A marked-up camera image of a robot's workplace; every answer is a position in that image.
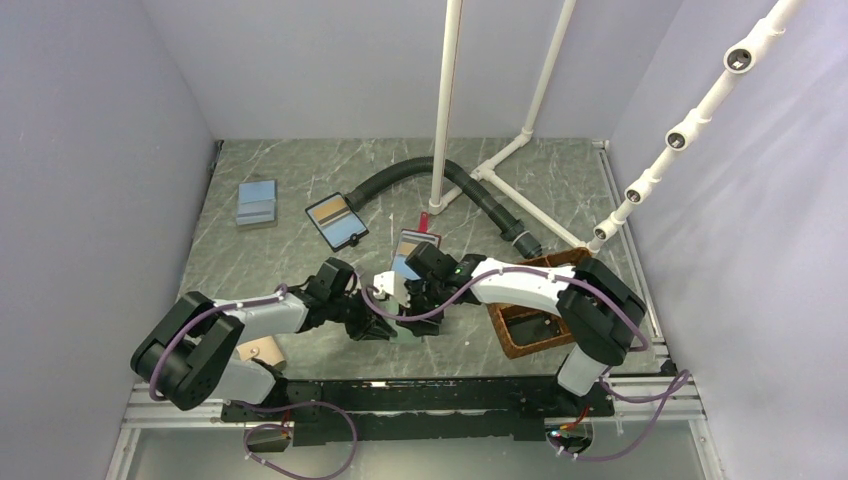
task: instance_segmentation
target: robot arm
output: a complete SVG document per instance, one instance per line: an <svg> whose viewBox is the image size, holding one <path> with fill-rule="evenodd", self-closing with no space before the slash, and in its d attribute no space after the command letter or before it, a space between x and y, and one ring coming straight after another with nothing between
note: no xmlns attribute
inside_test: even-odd
<svg viewBox="0 0 848 480"><path fill-rule="evenodd" d="M624 361L634 336L631 327L638 326L646 310L620 279L591 258L576 267L558 268L516 266L474 254L457 262L435 246L421 243L407 264L421 279L399 282L389 274L375 277L378 293L394 297L401 306L399 317L372 308L367 294L349 288L356 278L353 268L335 258L324 262L303 287L287 292L238 302L189 292L139 346L132 368L182 410L209 397L278 406L287 403L286 380L257 359L240 360L237 345L275 334L302 333L328 320L343 323L354 340L387 340L396 332L385 318L408 320L415 315L427 320L402 326L416 335L434 335L448 303L507 303L563 318L577 345L556 379L560 387L580 397L603 371ZM618 313L609 308L609 302ZM621 312L632 322L630 326L620 320ZM183 330L194 340L184 338ZM169 344L175 347L166 355ZM158 376L154 375L157 364L161 364Z"/></svg>
<svg viewBox="0 0 848 480"><path fill-rule="evenodd" d="M396 335L354 288L348 288L355 278L353 267L329 258L302 287L273 295L227 301L188 292L136 349L131 367L181 410L210 397L253 404L277 402L280 399L274 392L285 388L275 387L285 379L258 359L239 359L238 345L306 332L326 321L343 323L354 340L387 340ZM166 354L172 343L173 350Z"/></svg>
<svg viewBox="0 0 848 480"><path fill-rule="evenodd" d="M409 255L407 264L423 279L417 282L427 285L429 302L425 307L438 306L465 287L454 303L505 303L560 316L577 345L557 372L557 383L577 396L586 395L601 374L624 362L634 329L647 310L621 279L594 258L575 267L556 268L516 266L473 254L457 262L435 246L422 243ZM405 286L421 290L415 281ZM619 312L610 308L609 302ZM621 320L621 314L631 325Z"/></svg>

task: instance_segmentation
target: floor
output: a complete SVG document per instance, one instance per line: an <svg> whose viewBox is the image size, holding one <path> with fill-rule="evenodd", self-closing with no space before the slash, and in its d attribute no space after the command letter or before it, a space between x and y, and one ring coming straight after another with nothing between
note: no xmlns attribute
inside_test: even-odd
<svg viewBox="0 0 848 480"><path fill-rule="evenodd" d="M470 170L511 139L454 139L448 158ZM270 292L281 281L302 282L333 255L304 208L334 192L347 193L391 163L432 155L429 139L254 140L224 143L200 216L182 291L200 290L218 299ZM498 175L580 238L612 209L597 150L588 139L533 140L500 167ZM238 185L276 179L278 224L236 229ZM426 209L430 177L386 191L359 212L370 234L359 246L335 256L370 273L387 270L401 228L415 228ZM495 197L538 238L545 253L569 248L500 192ZM521 260L499 238L499 230L461 196L431 220L442 249L455 258L482 253L502 261ZM636 283L622 239L607 242L599 258L633 287ZM650 335L648 321L643 330ZM342 325L325 324L278 338L292 379L410 378L553 374L571 346L509 360L495 337L486 310L457 306L443 333L415 344L353 342ZM632 353L617 373L654 373L653 351Z"/></svg>

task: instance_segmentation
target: small white object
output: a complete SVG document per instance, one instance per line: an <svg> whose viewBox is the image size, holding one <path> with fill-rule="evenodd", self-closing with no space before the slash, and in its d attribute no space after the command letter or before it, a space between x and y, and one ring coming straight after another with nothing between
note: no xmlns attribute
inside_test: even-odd
<svg viewBox="0 0 848 480"><path fill-rule="evenodd" d="M374 288L378 295L388 295L398 304L409 308L409 292L403 285L406 279L394 271L383 272L374 275Z"/></svg>
<svg viewBox="0 0 848 480"><path fill-rule="evenodd" d="M592 385L607 368L601 362L586 355L579 345L565 357L562 367L557 372L557 383L560 387L582 397L589 393Z"/></svg>

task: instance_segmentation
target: beige object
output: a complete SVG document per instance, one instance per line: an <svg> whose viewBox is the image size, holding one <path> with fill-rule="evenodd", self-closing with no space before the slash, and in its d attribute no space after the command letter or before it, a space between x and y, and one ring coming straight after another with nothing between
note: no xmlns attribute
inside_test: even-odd
<svg viewBox="0 0 848 480"><path fill-rule="evenodd" d="M242 360L250 360L258 358L271 366L276 366L285 362L283 351L277 345L274 337L264 337L251 342L242 343L236 350L239 352L239 358Z"/></svg>

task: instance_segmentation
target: red object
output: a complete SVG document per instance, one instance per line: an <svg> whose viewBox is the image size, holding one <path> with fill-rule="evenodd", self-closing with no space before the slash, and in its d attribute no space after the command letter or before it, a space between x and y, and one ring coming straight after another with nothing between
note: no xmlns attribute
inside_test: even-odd
<svg viewBox="0 0 848 480"><path fill-rule="evenodd" d="M418 231L421 233L427 233L427 230L430 228L430 214L427 212L421 212L421 216L418 217Z"/></svg>
<svg viewBox="0 0 848 480"><path fill-rule="evenodd" d="M573 421L572 423L566 423L565 425L563 425L559 428L562 429L562 430L566 430L566 431L574 430L575 428L577 428L577 425L580 425L580 422L582 422L583 419L586 418L586 415L588 415L588 414L589 414L589 406L587 405L586 408L584 408L583 411L580 412L580 416L577 417L577 420Z"/></svg>

